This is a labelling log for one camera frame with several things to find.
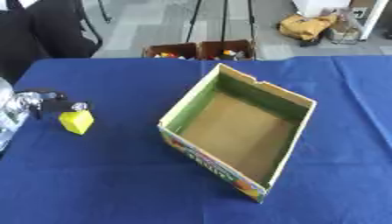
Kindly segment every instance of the tripod leg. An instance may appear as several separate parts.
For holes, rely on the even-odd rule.
[[[110,16],[108,15],[108,13],[106,12],[105,6],[103,6],[102,0],[98,0],[98,4],[100,5],[100,10],[101,10],[103,19],[105,20],[105,22],[106,22],[107,24],[110,24],[110,22],[112,21],[112,17],[110,17]]]
[[[192,19],[190,21],[191,27],[189,28],[188,36],[186,37],[186,43],[189,42],[189,39],[192,36],[193,27],[194,27],[194,24],[196,23],[196,18],[199,15],[200,5],[201,5],[201,0],[198,0],[198,2],[196,3],[196,8],[194,9],[194,13],[193,13]]]
[[[253,14],[253,0],[248,0],[248,14],[249,14],[249,24],[250,24],[250,37],[252,38],[252,48],[253,48],[253,59],[256,59],[256,41],[255,41],[255,16]]]
[[[223,22],[222,22],[222,34],[220,36],[221,53],[225,51],[225,38],[226,38],[226,23],[228,21],[228,0],[223,3]]]

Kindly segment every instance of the tripod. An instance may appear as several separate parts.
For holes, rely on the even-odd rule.
[[[249,20],[249,24],[250,24],[250,37],[251,37],[251,45],[252,47],[255,46],[255,16],[253,14],[253,0],[248,0],[248,20]],[[193,16],[191,18],[190,24],[191,27],[189,28],[189,32],[188,35],[186,37],[186,43],[189,42],[191,36],[192,36],[192,32],[193,32],[193,27],[194,24],[196,23],[196,19],[199,15],[199,11],[200,11],[200,6],[201,6],[201,2],[202,0],[198,0],[198,2],[196,3],[196,8],[194,10]],[[224,0],[223,2],[223,19],[222,19],[222,33],[220,36],[220,42],[221,42],[221,52],[223,53],[223,51],[225,50],[225,38],[226,38],[226,26],[227,26],[227,21],[228,21],[228,0]],[[256,51],[253,51],[253,58],[256,58]]]

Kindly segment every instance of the toy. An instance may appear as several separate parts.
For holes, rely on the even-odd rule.
[[[59,121],[66,130],[83,135],[94,122],[94,118],[88,110],[81,110],[64,112],[59,116]]]

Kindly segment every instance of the colorful box label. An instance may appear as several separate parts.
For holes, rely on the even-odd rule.
[[[235,188],[247,194],[249,197],[253,198],[257,202],[263,202],[264,196],[267,194],[265,189],[260,188],[257,185],[247,181],[242,175],[226,165],[222,162],[213,159],[212,157],[202,153],[197,147],[185,143],[179,137],[174,136],[172,133],[167,131],[166,129],[161,129],[161,134],[164,140],[171,145],[172,147],[180,150],[184,154],[186,154],[190,159],[196,161],[199,165],[204,166],[210,172],[215,173],[217,176],[226,180],[230,184],[232,184]]]

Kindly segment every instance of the black chair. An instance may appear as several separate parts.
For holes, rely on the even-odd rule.
[[[27,10],[0,11],[0,74],[15,83],[36,60],[89,58],[102,47],[81,0],[40,0]],[[81,20],[96,40],[84,38]]]
[[[99,49],[101,49],[101,47],[103,45],[103,38],[100,35],[100,33],[95,29],[94,25],[91,23],[90,19],[88,18],[88,15],[87,15],[86,10],[83,6],[82,0],[73,0],[73,1],[74,1],[75,13],[78,15],[80,21],[84,20],[86,22],[88,29],[90,29],[90,31],[94,34],[94,36],[96,38],[96,46],[95,46],[95,51],[94,51],[94,53],[96,53]],[[110,22],[111,18],[107,16],[107,14],[103,8],[102,1],[101,0],[98,0],[98,1],[100,2],[100,5],[102,7],[102,15],[104,15],[103,17],[104,17],[105,21]],[[82,25],[80,25],[80,28],[83,31],[85,31],[85,29]]]

